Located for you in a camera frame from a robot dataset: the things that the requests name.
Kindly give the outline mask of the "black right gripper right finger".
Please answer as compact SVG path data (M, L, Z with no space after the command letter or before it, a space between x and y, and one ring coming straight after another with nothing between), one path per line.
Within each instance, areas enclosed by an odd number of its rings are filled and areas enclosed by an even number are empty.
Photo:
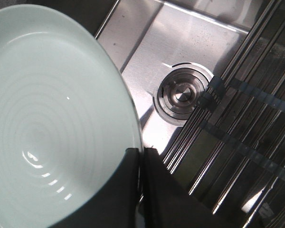
M143 211L147 228L233 228L191 197L154 148L142 156Z

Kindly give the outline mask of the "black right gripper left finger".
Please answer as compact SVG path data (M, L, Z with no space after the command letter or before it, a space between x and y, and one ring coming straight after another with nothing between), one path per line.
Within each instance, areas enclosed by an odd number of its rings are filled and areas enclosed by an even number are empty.
M139 197L140 152L128 148L105 185L52 228L134 228Z

